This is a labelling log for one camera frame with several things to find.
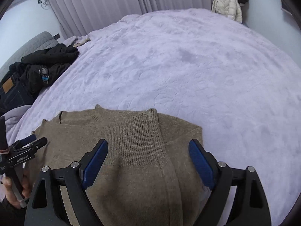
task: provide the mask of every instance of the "metal screw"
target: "metal screw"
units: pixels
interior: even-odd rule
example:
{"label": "metal screw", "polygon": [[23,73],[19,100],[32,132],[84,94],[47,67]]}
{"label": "metal screw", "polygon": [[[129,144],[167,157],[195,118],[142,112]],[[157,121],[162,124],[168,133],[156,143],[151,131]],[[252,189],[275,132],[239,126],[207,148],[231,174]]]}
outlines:
{"label": "metal screw", "polygon": [[226,167],[227,164],[226,164],[225,162],[223,162],[223,161],[220,161],[220,162],[219,162],[219,166],[220,166],[220,167]]}
{"label": "metal screw", "polygon": [[251,167],[251,166],[248,167],[248,170],[249,170],[249,172],[255,172],[255,168]]}
{"label": "metal screw", "polygon": [[42,168],[42,172],[47,172],[49,170],[49,167],[48,166],[45,166]]}
{"label": "metal screw", "polygon": [[71,163],[71,167],[76,168],[78,167],[79,163],[77,161],[74,161]]}

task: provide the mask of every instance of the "plush bedspread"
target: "plush bedspread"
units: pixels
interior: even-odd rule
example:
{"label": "plush bedspread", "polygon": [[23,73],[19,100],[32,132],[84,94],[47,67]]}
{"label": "plush bedspread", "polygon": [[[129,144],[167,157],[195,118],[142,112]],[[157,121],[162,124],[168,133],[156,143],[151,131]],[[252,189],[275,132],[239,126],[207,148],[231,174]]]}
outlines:
{"label": "plush bedspread", "polygon": [[272,224],[282,222],[301,191],[301,69],[290,57],[205,9],[130,15],[89,37],[9,131],[10,143],[61,110],[156,108],[202,126],[217,160],[254,166]]}

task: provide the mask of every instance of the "blue gripper pad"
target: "blue gripper pad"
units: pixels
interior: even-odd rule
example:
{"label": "blue gripper pad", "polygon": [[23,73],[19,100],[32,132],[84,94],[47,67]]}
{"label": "blue gripper pad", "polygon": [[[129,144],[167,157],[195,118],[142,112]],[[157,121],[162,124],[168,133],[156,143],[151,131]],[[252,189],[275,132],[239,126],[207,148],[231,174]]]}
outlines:
{"label": "blue gripper pad", "polygon": [[109,146],[106,140],[102,142],[99,149],[96,151],[94,157],[91,159],[89,164],[86,166],[84,170],[83,180],[82,180],[82,188],[86,190],[88,187],[92,186],[99,170],[108,154]]}
{"label": "blue gripper pad", "polygon": [[204,185],[212,190],[215,186],[213,170],[193,140],[189,143],[189,155]]}
{"label": "blue gripper pad", "polygon": [[21,144],[22,144],[22,146],[25,146],[25,145],[28,145],[31,142],[35,141],[36,139],[37,138],[36,138],[36,136],[34,134],[30,135],[29,137],[22,139],[21,140]]}

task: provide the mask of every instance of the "white puffer jacket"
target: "white puffer jacket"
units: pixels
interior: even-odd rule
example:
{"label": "white puffer jacket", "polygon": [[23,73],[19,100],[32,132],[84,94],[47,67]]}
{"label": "white puffer jacket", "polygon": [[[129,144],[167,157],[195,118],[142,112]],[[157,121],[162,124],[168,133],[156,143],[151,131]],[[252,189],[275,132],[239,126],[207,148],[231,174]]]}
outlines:
{"label": "white puffer jacket", "polygon": [[220,13],[240,23],[243,22],[241,8],[237,0],[214,0],[212,12]]}

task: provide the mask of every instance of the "white wall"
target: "white wall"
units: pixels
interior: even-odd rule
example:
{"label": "white wall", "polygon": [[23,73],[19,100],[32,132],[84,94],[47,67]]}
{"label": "white wall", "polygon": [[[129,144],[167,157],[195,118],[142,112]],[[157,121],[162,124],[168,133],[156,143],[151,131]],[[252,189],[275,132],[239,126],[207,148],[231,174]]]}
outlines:
{"label": "white wall", "polygon": [[285,51],[301,67],[301,30],[294,18],[281,10],[281,0],[250,0],[242,10],[249,28]]}
{"label": "white wall", "polygon": [[38,0],[26,0],[6,11],[0,20],[0,68],[22,45],[43,31],[64,38],[50,5],[41,8]]}

